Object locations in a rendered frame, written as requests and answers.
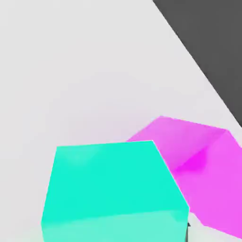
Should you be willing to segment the small magenta cube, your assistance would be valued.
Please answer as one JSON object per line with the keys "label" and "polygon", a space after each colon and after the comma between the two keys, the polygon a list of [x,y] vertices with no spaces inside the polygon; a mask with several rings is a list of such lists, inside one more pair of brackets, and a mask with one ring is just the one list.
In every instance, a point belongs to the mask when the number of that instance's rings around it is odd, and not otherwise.
{"label": "small magenta cube", "polygon": [[130,140],[155,143],[203,225],[242,239],[242,147],[230,131],[161,116]]}

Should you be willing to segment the small turquoise cube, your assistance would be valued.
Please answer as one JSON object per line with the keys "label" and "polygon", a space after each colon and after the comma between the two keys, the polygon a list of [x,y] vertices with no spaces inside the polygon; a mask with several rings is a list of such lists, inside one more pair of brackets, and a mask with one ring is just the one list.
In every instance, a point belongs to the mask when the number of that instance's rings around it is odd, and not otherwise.
{"label": "small turquoise cube", "polygon": [[153,141],[59,146],[44,242],[185,242],[189,206]]}

